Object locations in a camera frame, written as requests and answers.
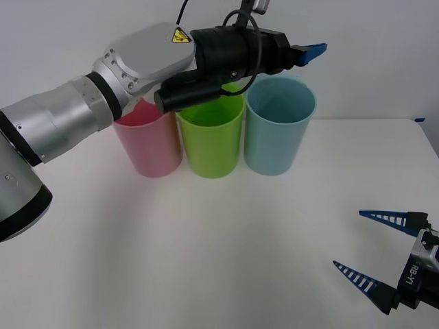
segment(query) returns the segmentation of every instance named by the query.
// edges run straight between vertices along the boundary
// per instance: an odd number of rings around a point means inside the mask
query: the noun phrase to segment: pink cup
[[[134,168],[143,176],[169,175],[182,161],[174,112],[161,115],[145,100],[113,124]]]

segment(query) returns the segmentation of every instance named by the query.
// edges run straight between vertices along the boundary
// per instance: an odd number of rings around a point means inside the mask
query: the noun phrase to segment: green cup
[[[223,88],[233,92],[240,89],[236,84]],[[197,175],[220,178],[236,167],[243,112],[244,98],[240,95],[221,97],[177,114],[187,159]]]

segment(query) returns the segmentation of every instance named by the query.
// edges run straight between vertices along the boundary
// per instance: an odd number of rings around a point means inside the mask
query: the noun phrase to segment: white wall
[[[181,3],[5,2],[0,107],[87,74],[111,40],[174,21]],[[219,25],[239,3],[190,0],[183,22],[189,29]],[[305,70],[318,96],[317,117],[415,118],[439,105],[438,13],[438,0],[272,0],[258,22],[286,32],[295,44],[329,44],[327,53]]]

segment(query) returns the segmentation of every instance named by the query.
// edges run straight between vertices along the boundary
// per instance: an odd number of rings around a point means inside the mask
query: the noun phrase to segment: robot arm
[[[153,86],[161,84],[158,108],[178,111],[225,95],[223,84],[304,66],[326,50],[291,47],[283,33],[247,27],[250,13],[264,14],[268,3],[244,0],[234,26],[153,25],[111,44],[92,73],[1,109],[0,241],[34,225],[51,203],[32,167],[110,126]]]

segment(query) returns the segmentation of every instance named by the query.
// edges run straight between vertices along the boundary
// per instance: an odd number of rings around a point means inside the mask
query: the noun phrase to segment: cup rim
[[[279,122],[276,122],[276,121],[267,120],[266,118],[264,118],[264,117],[262,117],[261,115],[257,114],[256,111],[253,110],[252,106],[250,105],[250,102],[248,101],[248,93],[252,90],[252,88],[254,88],[254,86],[256,86],[257,84],[261,83],[262,81],[265,81],[265,80],[275,80],[275,79],[277,79],[277,80],[291,80],[291,81],[294,81],[294,82],[298,82],[299,84],[303,85],[304,87],[306,87],[306,88],[311,92],[311,94],[312,94],[313,97],[314,97],[314,103],[315,103],[315,105],[314,105],[314,109],[312,110],[312,112],[311,112],[306,118],[304,118],[304,119],[302,119],[302,120],[300,120],[300,121],[291,122],[291,123],[279,123]],[[245,104],[247,105],[247,108],[249,109],[249,111],[251,111],[251,113],[253,113],[253,114],[254,114],[256,117],[258,117],[259,119],[261,119],[261,120],[263,120],[263,121],[265,121],[265,122],[267,122],[267,123],[270,123],[270,124],[272,124],[272,125],[288,126],[288,125],[298,125],[298,124],[300,124],[300,123],[303,123],[303,122],[309,120],[309,119],[313,116],[314,112],[316,111],[316,108],[317,108],[317,99],[316,99],[316,95],[315,95],[314,92],[310,89],[310,87],[308,87],[308,86],[306,85],[306,83],[300,81],[299,79],[296,79],[295,77],[267,77],[267,78],[265,78],[265,79],[263,79],[263,80],[259,80],[258,82],[255,82],[255,83],[250,87],[250,89],[247,90],[247,92],[246,92],[246,96],[245,96]]]
[[[236,117],[234,117],[232,120],[223,123],[222,125],[196,125],[195,123],[186,120],[185,118],[182,117],[182,115],[180,114],[180,112],[177,112],[177,117],[179,120],[184,121],[185,123],[187,123],[188,125],[192,126],[192,127],[197,127],[197,128],[201,128],[201,129],[213,129],[213,128],[219,128],[219,127],[224,127],[226,125],[230,125],[232,122],[235,122],[238,118],[242,117],[242,114],[244,113],[244,108],[246,108],[246,100],[244,99],[243,95],[239,95],[239,97],[242,100],[242,107],[241,110],[239,111],[239,113],[236,115]]]
[[[116,121],[113,121],[112,124],[114,126],[118,127],[118,128],[127,129],[127,130],[129,130],[129,129],[139,129],[139,128],[145,128],[145,127],[148,127],[148,126],[153,125],[155,123],[158,123],[161,120],[165,120],[165,117],[167,117],[168,115],[172,115],[172,112],[165,113],[164,115],[162,115],[157,120],[154,120],[153,122],[145,123],[144,125],[122,125],[121,123],[118,123]]]

